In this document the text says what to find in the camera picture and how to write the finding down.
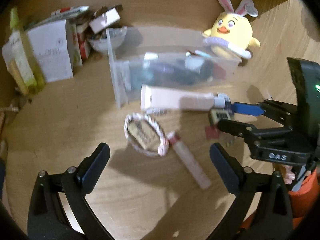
braided bracelet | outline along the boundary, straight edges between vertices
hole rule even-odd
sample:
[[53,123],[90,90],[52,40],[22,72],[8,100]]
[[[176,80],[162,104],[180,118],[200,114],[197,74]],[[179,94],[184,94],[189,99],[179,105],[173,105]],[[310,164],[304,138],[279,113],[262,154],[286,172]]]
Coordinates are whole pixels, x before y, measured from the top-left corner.
[[[157,135],[160,137],[160,145],[158,147],[158,152],[144,150],[139,144],[135,142],[135,140],[133,140],[132,135],[128,131],[128,124],[130,122],[140,120],[145,120],[148,124],[150,124],[150,126],[156,131]],[[150,115],[147,114],[133,113],[127,115],[124,120],[124,135],[136,151],[143,153],[149,157],[155,157],[158,155],[165,156],[169,149],[169,141],[166,138],[164,131],[162,130],[160,125],[154,119],[152,119]]]

white tube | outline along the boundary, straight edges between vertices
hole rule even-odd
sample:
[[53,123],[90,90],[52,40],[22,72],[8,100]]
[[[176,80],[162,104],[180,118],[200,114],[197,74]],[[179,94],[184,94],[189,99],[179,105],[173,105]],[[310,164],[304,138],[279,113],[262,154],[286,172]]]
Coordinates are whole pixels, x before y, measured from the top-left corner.
[[149,108],[209,111],[224,108],[223,96],[142,85],[141,110]]
[[167,138],[172,145],[174,151],[177,153],[178,157],[181,159],[183,164],[192,174],[193,178],[196,180],[201,189],[207,189],[211,186],[211,180],[202,170],[200,164],[196,161],[192,153],[189,151],[188,147],[183,143],[178,134],[170,132]]

plastic storage box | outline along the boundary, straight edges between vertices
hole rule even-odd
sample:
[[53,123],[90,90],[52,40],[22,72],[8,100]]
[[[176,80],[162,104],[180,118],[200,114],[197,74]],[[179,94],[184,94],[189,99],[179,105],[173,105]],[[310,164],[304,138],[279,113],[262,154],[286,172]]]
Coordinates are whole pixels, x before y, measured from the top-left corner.
[[[117,48],[114,39],[123,40]],[[241,59],[203,44],[201,32],[172,27],[107,30],[108,55],[116,104],[140,99],[141,85],[187,89],[231,81]]]

orange beak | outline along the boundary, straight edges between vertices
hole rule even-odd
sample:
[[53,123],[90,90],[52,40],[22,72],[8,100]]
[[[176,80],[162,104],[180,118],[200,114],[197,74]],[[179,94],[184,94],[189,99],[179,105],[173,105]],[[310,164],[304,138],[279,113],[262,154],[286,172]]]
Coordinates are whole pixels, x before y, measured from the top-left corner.
[[230,32],[230,30],[227,30],[225,26],[217,29],[218,33],[227,34]]

red label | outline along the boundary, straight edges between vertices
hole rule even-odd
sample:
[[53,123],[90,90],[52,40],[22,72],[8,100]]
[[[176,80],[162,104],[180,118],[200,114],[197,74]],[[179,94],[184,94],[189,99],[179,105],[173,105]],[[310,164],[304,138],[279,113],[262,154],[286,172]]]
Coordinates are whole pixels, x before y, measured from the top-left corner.
[[174,136],[172,136],[171,138],[168,138],[168,140],[171,145],[174,145],[177,141],[180,140],[180,137],[177,133],[175,133]]
[[60,13],[71,10],[71,7],[61,8]]
[[219,139],[220,130],[216,126],[206,126],[204,128],[205,136],[207,140],[210,139]]

